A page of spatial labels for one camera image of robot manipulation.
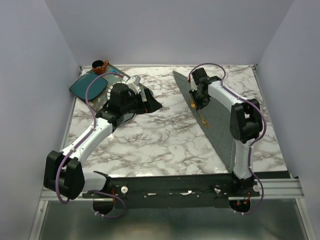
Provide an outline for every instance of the black mounting bracket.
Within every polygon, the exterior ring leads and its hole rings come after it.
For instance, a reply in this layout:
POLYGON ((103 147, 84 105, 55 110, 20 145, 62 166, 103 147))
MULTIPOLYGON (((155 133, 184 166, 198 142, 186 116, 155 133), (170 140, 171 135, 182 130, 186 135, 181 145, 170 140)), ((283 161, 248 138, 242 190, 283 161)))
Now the black mounting bracket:
MULTIPOLYGON (((62 152, 51 151, 46 157, 43 186, 56 191, 56 174, 58 167, 65 156, 62 152)), ((85 177, 81 163, 77 158, 68 158, 61 170, 59 178, 59 191, 61 195, 74 200, 79 196, 85 185, 85 177)))
MULTIPOLYGON (((248 100, 260 109, 259 101, 255 98, 248 100)), ((263 129, 259 112, 250 104, 236 103, 231 107, 230 132, 235 140, 245 144, 248 140, 256 139, 263 129)))

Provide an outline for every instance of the gray panel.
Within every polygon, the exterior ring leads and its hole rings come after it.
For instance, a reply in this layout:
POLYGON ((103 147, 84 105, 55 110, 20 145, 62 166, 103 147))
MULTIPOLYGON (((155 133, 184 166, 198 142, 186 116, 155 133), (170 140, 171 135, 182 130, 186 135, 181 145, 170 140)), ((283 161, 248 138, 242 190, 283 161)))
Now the gray panel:
POLYGON ((212 97, 210 99, 210 104, 200 110, 200 113, 209 124, 209 127, 205 127, 198 112, 191 107, 189 94, 190 83, 187 82, 187 77, 175 71, 173 71, 173 75, 193 116, 224 163, 228 172, 231 173, 235 167, 236 144, 230 133, 229 110, 212 97))
POLYGON ((241 216, 223 208, 129 209, 95 216, 90 201, 48 205, 40 240, 306 240, 296 201, 265 200, 241 216))
POLYGON ((293 0, 45 0, 80 65, 256 64, 293 0))
POLYGON ((320 238, 320 1, 295 0, 257 68, 285 164, 320 238))
POLYGON ((43 0, 1 0, 0 32, 0 239, 26 240, 79 66, 43 0))

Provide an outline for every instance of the metal frame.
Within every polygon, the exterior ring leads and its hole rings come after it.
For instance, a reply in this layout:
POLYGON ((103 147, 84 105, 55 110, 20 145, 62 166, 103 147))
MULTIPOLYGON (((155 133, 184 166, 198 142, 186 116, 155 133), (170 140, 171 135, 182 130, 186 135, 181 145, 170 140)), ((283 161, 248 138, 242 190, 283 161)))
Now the metal frame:
MULTIPOLYGON (((82 71, 83 71, 83 67, 80 66, 79 68, 80 68, 79 77, 81 77, 82 71)), ((66 125, 65 131, 64 131, 64 136, 63 136, 63 140, 62 140, 62 143, 61 143, 61 146, 60 146, 60 150, 64 149, 65 146, 68 143, 69 131, 70 131, 70 127, 71 127, 72 117, 74 115, 76 100, 77 100, 77 98, 74 96, 73 99, 72 99, 71 110, 70 110, 70 113, 69 113, 69 116, 68 116, 68 121, 67 121, 67 125, 66 125)), ((46 191, 46 190, 47 190, 46 188, 42 187, 41 194, 42 194, 43 191, 46 191)), ((34 217, 34 220, 33 220, 32 227, 31 227, 29 240, 38 240, 39 239, 41 228, 42 228, 42 224, 43 224, 44 219, 45 219, 47 206, 48 206, 48 201, 47 200, 42 200, 41 197, 40 197, 38 208, 37 208, 37 210, 35 212, 35 217, 34 217)))
MULTIPOLYGON (((125 67, 170 67, 172 65, 121 65, 121 66, 123 67, 124 66, 125 67)), ((81 76, 83 69, 87 69, 87 68, 90 68, 90 67, 89 66, 80 67, 79 76, 81 76)), ((257 80, 256 67, 252 66, 251 68, 257 80)), ((66 126, 64 137, 62 140, 61 149, 63 149, 68 142, 69 131, 70 131, 75 104, 76 104, 76 98, 74 97, 72 100, 72 108, 70 111, 68 124, 66 126)), ((307 237, 310 240, 317 240, 308 212, 307 212, 307 208, 304 200, 304 194, 303 194, 299 179, 296 179, 296 178, 262 179, 261 181, 264 187, 265 199, 296 199, 297 207, 302 219, 304 229, 307 233, 307 237)), ((259 198, 260 198, 259 196, 252 197, 252 199, 259 199, 259 198)), ((229 200, 238 200, 238 199, 239 199, 238 197, 229 197, 229 200)), ((82 194, 80 194, 78 198, 76 198, 74 201, 93 201, 93 200, 112 201, 112 198, 99 198, 99 199, 87 198, 86 199, 82 197, 82 194)), ((49 201, 58 201, 56 193, 49 189, 43 188, 39 198, 39 204, 38 204, 38 208, 37 208, 33 225, 31 228, 29 240, 39 240, 41 228, 44 222, 49 201)))

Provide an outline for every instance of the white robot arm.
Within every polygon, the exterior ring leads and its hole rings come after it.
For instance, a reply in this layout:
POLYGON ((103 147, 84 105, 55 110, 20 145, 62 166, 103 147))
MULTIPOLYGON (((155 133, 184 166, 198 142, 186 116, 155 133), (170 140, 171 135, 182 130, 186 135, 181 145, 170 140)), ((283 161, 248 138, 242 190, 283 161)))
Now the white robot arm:
POLYGON ((148 88, 139 86, 140 77, 133 76, 126 82, 116 82, 108 92, 108 102, 96 114, 94 122, 73 143, 61 152, 52 151, 46 159, 43 185, 57 189, 68 199, 75 199, 81 192, 100 191, 110 178, 101 172, 83 172, 82 166, 94 149, 124 123, 124 116, 153 113, 162 108, 148 88), (65 167, 57 174, 61 164, 65 167))
MULTIPOLYGON (((235 139, 236 148, 233 173, 240 180, 250 178, 252 173, 248 168, 248 159, 253 159, 254 147, 251 143, 259 136, 263 127, 261 116, 249 104, 235 97, 236 93, 231 94, 232 90, 229 90, 230 92, 225 90, 220 78, 209 77, 203 68, 195 70, 192 77, 189 93, 197 110, 204 108, 210 98, 215 98, 229 110, 230 132, 235 139)), ((256 99, 249 101, 260 108, 256 99)))

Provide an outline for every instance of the gray floor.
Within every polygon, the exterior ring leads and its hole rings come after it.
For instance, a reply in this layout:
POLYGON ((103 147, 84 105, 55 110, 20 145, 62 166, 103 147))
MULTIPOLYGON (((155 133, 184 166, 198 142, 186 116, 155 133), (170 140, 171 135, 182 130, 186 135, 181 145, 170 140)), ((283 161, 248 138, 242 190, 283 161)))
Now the gray floor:
POLYGON ((94 215, 91 201, 50 202, 41 240, 307 240, 296 201, 264 200, 256 212, 230 209, 129 209, 119 219, 94 215))

